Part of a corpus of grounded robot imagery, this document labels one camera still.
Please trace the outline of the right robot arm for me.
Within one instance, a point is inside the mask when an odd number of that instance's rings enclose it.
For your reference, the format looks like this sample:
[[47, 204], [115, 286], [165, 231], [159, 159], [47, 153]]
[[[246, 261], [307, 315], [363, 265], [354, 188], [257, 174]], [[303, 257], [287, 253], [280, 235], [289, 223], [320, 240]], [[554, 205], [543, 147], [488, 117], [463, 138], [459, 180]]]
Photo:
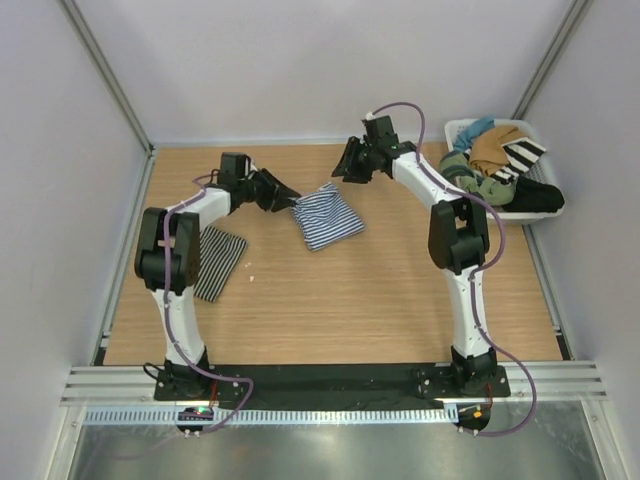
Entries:
[[484, 207], [453, 186], [410, 141], [402, 142], [388, 116], [368, 115], [363, 137], [348, 139], [332, 175], [366, 184], [380, 171], [406, 187], [430, 210], [428, 252], [446, 278], [454, 318], [450, 381], [464, 396], [480, 396], [497, 374], [487, 332], [483, 273], [489, 250]]

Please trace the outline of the blue white striped tank top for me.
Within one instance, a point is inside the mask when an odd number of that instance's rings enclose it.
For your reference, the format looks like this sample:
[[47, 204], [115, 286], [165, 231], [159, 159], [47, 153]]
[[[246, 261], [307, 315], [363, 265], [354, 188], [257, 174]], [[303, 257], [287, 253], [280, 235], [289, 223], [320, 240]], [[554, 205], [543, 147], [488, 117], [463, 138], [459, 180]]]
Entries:
[[291, 212], [307, 248], [312, 252], [365, 230], [363, 220], [345, 202], [333, 182], [297, 199]]

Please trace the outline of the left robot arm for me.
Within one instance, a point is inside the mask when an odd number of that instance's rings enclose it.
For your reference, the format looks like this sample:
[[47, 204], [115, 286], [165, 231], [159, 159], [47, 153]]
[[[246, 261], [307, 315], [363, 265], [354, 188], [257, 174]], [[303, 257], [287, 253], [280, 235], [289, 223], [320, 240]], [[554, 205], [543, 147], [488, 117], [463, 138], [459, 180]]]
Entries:
[[195, 313], [201, 232], [244, 204], [279, 212], [293, 206], [300, 194], [256, 167], [248, 155], [235, 152], [223, 153], [220, 165], [193, 183], [198, 191], [188, 199], [143, 212], [134, 271], [156, 301], [163, 323], [167, 350], [157, 384], [199, 400], [218, 379], [209, 368]]

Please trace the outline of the black white striped tank top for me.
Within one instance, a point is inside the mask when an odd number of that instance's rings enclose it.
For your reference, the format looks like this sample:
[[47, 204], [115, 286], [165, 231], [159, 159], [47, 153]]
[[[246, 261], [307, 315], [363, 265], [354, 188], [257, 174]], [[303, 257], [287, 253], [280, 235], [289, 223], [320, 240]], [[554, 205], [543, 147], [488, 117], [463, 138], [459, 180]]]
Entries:
[[214, 303], [247, 248], [244, 238], [214, 225], [206, 227], [200, 234], [200, 271], [194, 296]]

